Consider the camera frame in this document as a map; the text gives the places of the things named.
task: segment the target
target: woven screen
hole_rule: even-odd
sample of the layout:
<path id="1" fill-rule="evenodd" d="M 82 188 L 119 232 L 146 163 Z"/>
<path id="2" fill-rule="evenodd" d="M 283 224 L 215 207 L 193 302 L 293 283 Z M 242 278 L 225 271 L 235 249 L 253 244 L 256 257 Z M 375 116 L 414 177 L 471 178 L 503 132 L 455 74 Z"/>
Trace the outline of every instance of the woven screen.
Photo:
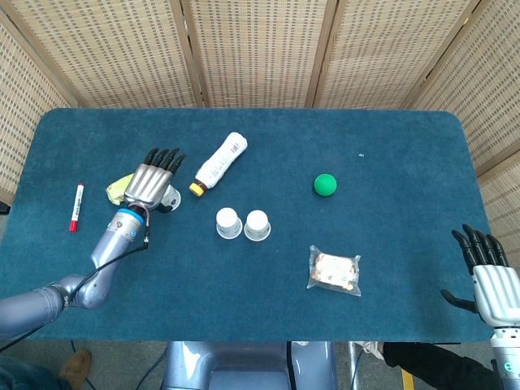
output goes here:
<path id="1" fill-rule="evenodd" d="M 414 104 L 462 121 L 474 167 L 520 140 L 520 2 L 494 0 Z"/>
<path id="2" fill-rule="evenodd" d="M 41 116 L 69 106 L 0 24 L 0 201 L 10 205 Z"/>
<path id="3" fill-rule="evenodd" d="M 207 106 L 304 106 L 326 0 L 185 0 Z"/>
<path id="4" fill-rule="evenodd" d="M 481 186 L 489 223 L 511 266 L 520 269 L 520 154 L 515 164 Z"/>
<path id="5" fill-rule="evenodd" d="M 400 107 L 469 3 L 347 1 L 315 105 Z"/>
<path id="6" fill-rule="evenodd" d="M 170 1 L 11 6 L 87 106 L 195 106 Z"/>

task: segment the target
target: white paper cup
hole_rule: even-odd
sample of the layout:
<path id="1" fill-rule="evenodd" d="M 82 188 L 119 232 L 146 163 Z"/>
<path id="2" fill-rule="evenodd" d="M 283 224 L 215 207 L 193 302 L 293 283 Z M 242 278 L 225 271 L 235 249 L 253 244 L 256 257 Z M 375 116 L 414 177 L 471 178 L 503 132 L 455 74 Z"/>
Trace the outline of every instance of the white paper cup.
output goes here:
<path id="1" fill-rule="evenodd" d="M 265 240 L 271 233 L 271 224 L 266 213 L 261 210 L 253 210 L 247 216 L 244 234 L 251 241 Z"/>
<path id="2" fill-rule="evenodd" d="M 217 233 L 226 240 L 237 238 L 242 233 L 242 221 L 230 207 L 217 213 Z"/>

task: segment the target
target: yellow cloth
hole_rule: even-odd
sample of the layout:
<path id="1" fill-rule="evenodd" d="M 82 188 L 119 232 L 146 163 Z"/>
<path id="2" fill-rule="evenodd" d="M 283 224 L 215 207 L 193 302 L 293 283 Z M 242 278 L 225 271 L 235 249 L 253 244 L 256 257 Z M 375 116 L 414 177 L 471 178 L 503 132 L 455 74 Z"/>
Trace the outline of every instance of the yellow cloth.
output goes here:
<path id="1" fill-rule="evenodd" d="M 112 203 L 119 206 L 124 199 L 124 191 L 127 189 L 132 180 L 133 173 L 126 175 L 125 177 L 115 181 L 108 187 L 106 187 L 106 195 Z"/>

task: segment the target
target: gray floor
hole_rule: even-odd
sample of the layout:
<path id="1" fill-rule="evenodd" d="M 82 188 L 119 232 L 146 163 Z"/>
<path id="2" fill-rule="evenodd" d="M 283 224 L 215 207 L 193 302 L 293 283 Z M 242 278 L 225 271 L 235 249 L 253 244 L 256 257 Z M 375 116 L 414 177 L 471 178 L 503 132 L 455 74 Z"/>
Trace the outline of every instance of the gray floor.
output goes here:
<path id="1" fill-rule="evenodd" d="M 0 215 L 0 240 L 6 228 L 7 217 Z M 161 355 L 166 343 L 157 341 L 114 342 L 76 340 L 77 348 L 92 351 L 93 365 L 90 375 L 97 390 L 128 390 L 135 388 L 141 376 Z M 492 352 L 488 342 L 480 344 L 451 345 L 447 347 L 462 356 L 468 356 L 490 367 Z M 349 390 L 349 360 L 346 343 L 335 343 L 336 366 L 340 390 Z M 7 351 L 9 355 L 49 368 L 57 374 L 60 366 L 72 355 L 67 340 L 26 340 Z M 154 370 L 141 387 L 143 390 L 159 388 L 165 370 L 165 362 Z M 359 366 L 362 390 L 401 389 L 401 370 L 390 368 L 372 355 L 364 354 Z M 415 389 L 432 389 L 420 379 L 414 380 Z"/>

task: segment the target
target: brown shoe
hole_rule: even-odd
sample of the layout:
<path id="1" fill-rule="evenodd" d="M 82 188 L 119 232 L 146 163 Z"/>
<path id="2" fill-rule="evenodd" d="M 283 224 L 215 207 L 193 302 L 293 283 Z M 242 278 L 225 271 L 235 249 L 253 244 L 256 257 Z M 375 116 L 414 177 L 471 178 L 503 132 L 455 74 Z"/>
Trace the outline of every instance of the brown shoe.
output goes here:
<path id="1" fill-rule="evenodd" d="M 80 390 L 81 385 L 89 376 L 91 362 L 90 352 L 80 349 L 63 365 L 59 376 L 71 384 L 72 390 Z"/>

